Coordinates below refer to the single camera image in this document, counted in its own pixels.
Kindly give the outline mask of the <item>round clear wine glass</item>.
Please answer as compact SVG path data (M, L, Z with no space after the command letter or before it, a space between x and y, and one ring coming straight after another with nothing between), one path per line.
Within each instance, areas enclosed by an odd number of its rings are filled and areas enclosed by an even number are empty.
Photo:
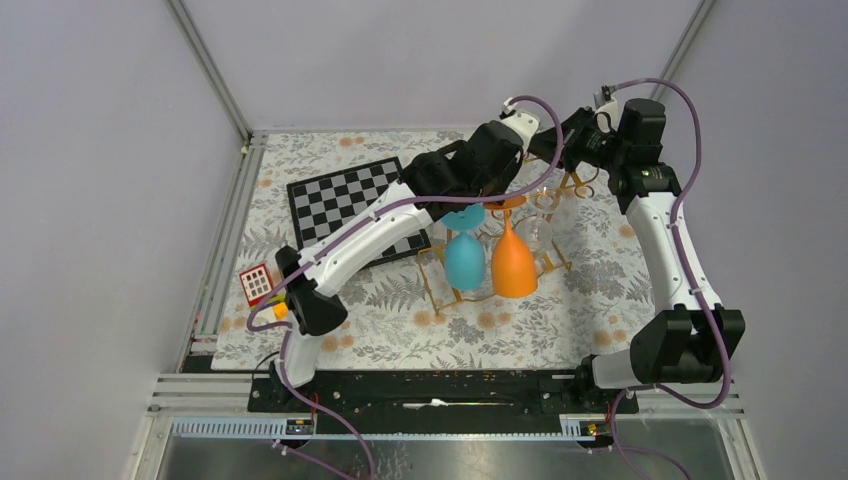
M540 187L529 200L534 213L516 224L516 232L534 255L540 255L552 242L550 220L559 197L556 189Z

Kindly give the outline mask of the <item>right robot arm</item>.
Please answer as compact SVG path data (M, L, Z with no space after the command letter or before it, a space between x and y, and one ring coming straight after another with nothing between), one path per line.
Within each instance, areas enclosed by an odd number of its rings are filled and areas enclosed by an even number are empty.
M535 134L529 147L567 172L585 162L608 174L608 188L636 234L652 283L654 318L626 350L586 360L592 374L573 386L575 402L589 412L607 405L613 389L721 380L745 332L742 313L724 307L707 280L688 234L683 190L660 160L664 106L631 99L617 126L609 120L607 111L581 108Z

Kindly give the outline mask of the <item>orange wine glass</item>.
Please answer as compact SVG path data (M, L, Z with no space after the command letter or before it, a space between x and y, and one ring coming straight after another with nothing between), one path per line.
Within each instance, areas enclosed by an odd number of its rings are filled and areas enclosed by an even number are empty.
M518 195L497 202L486 202L484 208L493 217L503 219L504 231L491 256L491 274L494 293L505 298L522 298L532 294L538 286L535 260L525 242L514 231L511 213L526 202Z

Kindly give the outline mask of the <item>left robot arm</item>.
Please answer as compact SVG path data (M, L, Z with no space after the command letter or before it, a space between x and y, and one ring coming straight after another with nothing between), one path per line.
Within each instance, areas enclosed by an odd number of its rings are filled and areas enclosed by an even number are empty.
M292 322L271 392L282 408L296 411L309 401L321 338L346 320L338 293L352 276L446 214L500 199L538 127L527 114L486 122L466 140L415 156L376 200L325 239L299 252L279 250Z

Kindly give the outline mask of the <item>teal wine glass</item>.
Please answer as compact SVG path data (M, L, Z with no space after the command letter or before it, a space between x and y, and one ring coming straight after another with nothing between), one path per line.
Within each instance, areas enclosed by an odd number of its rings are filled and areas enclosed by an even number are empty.
M444 250L444 269L448 283L457 290L474 290L485 279L485 252L471 234L483 221L482 204L471 204L462 211L445 215L441 220L447 230L454 233Z

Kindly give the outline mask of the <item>gold wire glass rack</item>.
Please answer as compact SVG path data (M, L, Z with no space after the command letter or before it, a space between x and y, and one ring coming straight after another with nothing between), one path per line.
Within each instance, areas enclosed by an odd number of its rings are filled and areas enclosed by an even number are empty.
M539 291L542 278L572 262L555 238L564 201L590 199L597 168L554 171L538 186L502 202L475 204L442 222L446 239L417 254L426 298L436 315L492 298Z

